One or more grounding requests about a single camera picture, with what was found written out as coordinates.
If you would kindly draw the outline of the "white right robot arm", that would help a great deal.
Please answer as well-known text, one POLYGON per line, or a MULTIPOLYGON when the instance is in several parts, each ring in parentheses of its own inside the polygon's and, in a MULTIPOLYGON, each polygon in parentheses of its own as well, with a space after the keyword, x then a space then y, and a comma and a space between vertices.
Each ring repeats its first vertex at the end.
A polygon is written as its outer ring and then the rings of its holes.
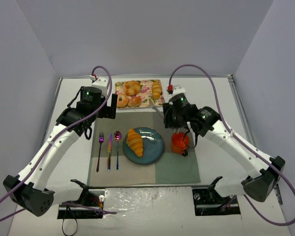
POLYGON ((201 136, 219 146, 246 171, 242 177, 217 177, 207 188, 214 201, 222 201, 231 195, 247 195, 257 202, 264 202, 280 179, 269 165, 283 170, 285 160, 258 151, 246 140, 238 141, 238 135, 227 128, 221 116, 211 107, 197 108, 190 104, 183 93, 176 94, 164 103, 164 125, 166 128, 186 128, 195 136, 201 136))

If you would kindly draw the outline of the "blue ceramic plate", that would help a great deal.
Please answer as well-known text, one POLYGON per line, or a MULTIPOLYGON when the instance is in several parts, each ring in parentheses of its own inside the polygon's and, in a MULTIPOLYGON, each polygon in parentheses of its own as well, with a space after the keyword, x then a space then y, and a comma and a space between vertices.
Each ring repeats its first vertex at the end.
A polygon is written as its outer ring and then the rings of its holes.
POLYGON ((134 131, 143 138, 143 157, 138 157, 126 143, 125 136, 122 149, 124 155, 131 162, 138 165, 151 165, 155 163, 164 153, 164 141, 161 135, 154 129, 148 127, 137 127, 134 131))

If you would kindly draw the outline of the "small striped croissant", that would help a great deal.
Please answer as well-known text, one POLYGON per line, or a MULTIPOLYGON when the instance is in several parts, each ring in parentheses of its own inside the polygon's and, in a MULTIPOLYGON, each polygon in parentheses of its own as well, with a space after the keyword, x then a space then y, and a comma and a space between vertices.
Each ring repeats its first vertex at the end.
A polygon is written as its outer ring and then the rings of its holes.
POLYGON ((158 100, 162 94, 162 86, 158 81, 153 82, 152 84, 152 97, 155 100, 158 100))

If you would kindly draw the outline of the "grey patchwork placemat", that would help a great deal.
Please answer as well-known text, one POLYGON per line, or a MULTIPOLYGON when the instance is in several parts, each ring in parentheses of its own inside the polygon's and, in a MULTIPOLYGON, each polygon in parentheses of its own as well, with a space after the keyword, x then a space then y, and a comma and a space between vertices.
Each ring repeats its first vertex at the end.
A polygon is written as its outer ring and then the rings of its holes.
POLYGON ((92 158, 89 166, 88 185, 93 187, 122 187, 131 185, 181 185, 201 181, 196 153, 190 150, 186 157, 173 153, 170 148, 173 131, 164 127, 162 117, 156 112, 117 113, 115 119, 100 118, 95 121, 92 158), (130 128, 148 127, 156 130, 164 141, 164 153, 151 165, 138 165, 123 153, 122 143, 130 128), (120 131, 119 170, 116 170, 117 143, 113 143, 111 170, 107 170, 108 139, 111 133, 120 131), (99 133, 104 133, 101 146, 100 167, 96 172, 99 150, 99 133))

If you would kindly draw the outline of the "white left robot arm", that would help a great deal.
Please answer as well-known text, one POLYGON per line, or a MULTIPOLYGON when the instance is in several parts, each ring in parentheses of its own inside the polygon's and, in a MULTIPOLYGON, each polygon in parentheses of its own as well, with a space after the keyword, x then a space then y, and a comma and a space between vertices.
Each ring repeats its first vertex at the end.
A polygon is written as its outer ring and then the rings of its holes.
POLYGON ((35 216, 42 216, 53 205, 88 196, 89 188, 72 179, 66 184, 48 186, 48 180, 69 148, 91 129, 97 118, 115 118, 116 99, 107 106, 106 88, 81 87, 76 107, 66 108, 56 120, 49 138, 35 157, 16 176, 8 175, 3 185, 11 200, 35 216))

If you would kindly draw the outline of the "iridescent spoon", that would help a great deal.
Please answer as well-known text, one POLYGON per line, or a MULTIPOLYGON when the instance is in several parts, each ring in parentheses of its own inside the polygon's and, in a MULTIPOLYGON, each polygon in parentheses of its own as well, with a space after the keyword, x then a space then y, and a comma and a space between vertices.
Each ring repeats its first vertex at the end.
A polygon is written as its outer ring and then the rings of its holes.
POLYGON ((120 131, 116 131, 114 133, 114 138, 117 143, 117 162, 116 162, 116 170, 119 170, 119 143, 122 140, 122 134, 120 131))

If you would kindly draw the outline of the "aluminium rail frame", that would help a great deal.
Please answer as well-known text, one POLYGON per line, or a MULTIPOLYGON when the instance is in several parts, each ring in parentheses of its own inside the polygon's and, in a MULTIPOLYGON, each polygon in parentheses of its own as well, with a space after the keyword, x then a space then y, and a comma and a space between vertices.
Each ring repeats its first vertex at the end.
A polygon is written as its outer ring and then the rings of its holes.
MULTIPOLYGON (((242 122, 242 125, 243 125, 243 129, 244 129, 244 132, 245 132, 245 135, 246 135, 246 140, 248 142, 250 142, 252 145, 254 145, 255 147, 259 148, 260 145, 258 144, 253 132, 252 132, 252 129, 250 127, 250 122, 248 120, 248 117, 246 115, 246 112, 245 112, 245 109, 243 107, 243 104, 242 104, 242 101, 241 101, 241 98, 238 94, 238 91, 236 89, 236 84, 235 84, 235 80, 234 80, 234 75, 231 74, 231 75, 228 75, 227 76, 228 78, 228 81, 230 83, 230 87, 231 87, 231 90, 232 90, 232 93, 233 93, 233 96, 234 96, 234 99, 235 99, 235 102, 236 102, 236 107, 239 111, 239 116, 240 116, 240 119, 241 119, 241 122, 242 122)), ((280 188, 279 188, 279 185, 278 185, 278 182, 275 182, 274 186, 273 186, 273 192, 277 198, 277 201, 279 203, 280 206, 283 205, 283 200, 282 200, 282 196, 281 196, 281 191, 280 191, 280 188)))

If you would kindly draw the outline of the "iridescent knife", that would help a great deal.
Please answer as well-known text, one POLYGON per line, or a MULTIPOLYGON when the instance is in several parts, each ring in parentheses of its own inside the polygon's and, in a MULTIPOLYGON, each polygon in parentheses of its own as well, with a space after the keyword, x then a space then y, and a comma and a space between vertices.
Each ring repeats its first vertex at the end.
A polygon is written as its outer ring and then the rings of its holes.
POLYGON ((112 152, 112 145, 113 145, 113 134, 111 133, 109 136, 108 141, 108 157, 107 157, 107 170, 111 170, 111 152, 112 152))

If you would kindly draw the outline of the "large striped croissant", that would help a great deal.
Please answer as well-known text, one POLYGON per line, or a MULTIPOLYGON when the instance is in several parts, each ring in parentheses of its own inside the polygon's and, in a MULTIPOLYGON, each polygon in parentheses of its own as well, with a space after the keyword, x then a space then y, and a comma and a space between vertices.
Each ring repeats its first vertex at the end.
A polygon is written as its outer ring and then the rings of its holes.
POLYGON ((126 143, 139 158, 143 157, 143 153, 144 153, 143 138, 134 129, 129 129, 126 143))

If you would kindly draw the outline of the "iridescent fork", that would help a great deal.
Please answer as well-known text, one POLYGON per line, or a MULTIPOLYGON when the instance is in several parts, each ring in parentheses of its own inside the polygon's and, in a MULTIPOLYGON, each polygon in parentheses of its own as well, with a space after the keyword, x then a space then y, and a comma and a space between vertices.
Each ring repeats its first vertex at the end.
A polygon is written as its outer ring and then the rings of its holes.
POLYGON ((99 150, 98 150, 98 159, 97 159, 97 165, 96 165, 96 172, 99 172, 99 167, 100 167, 100 154, 101 154, 101 146, 104 142, 104 133, 100 132, 99 133, 99 150))

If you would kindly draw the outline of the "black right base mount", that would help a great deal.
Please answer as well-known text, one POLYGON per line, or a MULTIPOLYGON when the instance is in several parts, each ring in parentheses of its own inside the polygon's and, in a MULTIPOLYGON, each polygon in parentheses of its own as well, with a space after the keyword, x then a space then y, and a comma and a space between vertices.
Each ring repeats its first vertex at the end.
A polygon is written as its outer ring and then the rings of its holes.
POLYGON ((229 204, 230 197, 214 200, 206 186, 192 187, 194 212, 196 216, 240 215, 237 198, 229 204))

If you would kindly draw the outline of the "twisted round bread roll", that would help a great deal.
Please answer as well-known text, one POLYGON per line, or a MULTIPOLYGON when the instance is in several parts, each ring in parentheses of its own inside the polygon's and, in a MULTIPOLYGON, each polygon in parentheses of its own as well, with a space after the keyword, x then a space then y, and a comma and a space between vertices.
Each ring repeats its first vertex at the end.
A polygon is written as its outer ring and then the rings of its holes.
POLYGON ((141 92, 141 84, 137 81, 127 81, 124 86, 127 96, 134 96, 141 92))

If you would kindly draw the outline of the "orange enamel mug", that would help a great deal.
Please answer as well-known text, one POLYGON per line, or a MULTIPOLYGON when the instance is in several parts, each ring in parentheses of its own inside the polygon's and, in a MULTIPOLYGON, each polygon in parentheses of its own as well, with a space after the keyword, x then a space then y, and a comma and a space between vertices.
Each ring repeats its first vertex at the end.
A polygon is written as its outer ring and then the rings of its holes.
POLYGON ((176 154, 186 157, 188 155, 189 137, 183 133, 174 133, 171 137, 171 150, 176 154))

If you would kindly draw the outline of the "brown oval bun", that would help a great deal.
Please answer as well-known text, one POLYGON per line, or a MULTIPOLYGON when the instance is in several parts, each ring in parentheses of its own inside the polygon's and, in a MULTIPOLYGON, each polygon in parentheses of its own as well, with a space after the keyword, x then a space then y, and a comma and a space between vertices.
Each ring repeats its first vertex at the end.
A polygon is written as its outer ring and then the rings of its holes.
POLYGON ((142 103, 142 100, 140 97, 136 96, 136 97, 132 97, 131 99, 128 100, 128 104, 127 106, 130 108, 136 108, 139 107, 142 103))

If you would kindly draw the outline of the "floral rectangular tray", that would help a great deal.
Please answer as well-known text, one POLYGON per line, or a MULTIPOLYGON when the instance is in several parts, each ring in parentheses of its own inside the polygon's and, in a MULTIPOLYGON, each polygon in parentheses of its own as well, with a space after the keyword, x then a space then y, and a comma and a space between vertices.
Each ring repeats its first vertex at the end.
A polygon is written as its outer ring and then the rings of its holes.
MULTIPOLYGON (((155 100, 152 97, 152 84, 155 81, 158 81, 161 84, 160 80, 136 80, 136 81, 141 84, 141 92, 138 93, 137 95, 127 96, 127 97, 129 99, 131 99, 132 97, 136 97, 136 96, 140 97, 141 100, 142 100, 142 103, 138 108, 149 107, 150 106, 150 104, 149 104, 149 99, 150 98, 154 101, 156 106, 158 106, 158 107, 162 106, 162 104, 165 101, 164 97, 163 97, 163 93, 161 94, 161 96, 160 96, 160 98, 158 100, 155 100)), ((117 95, 120 94, 120 93, 125 94, 124 86, 125 86, 126 82, 127 81, 122 81, 122 82, 116 82, 115 83, 115 94, 117 94, 117 95)))

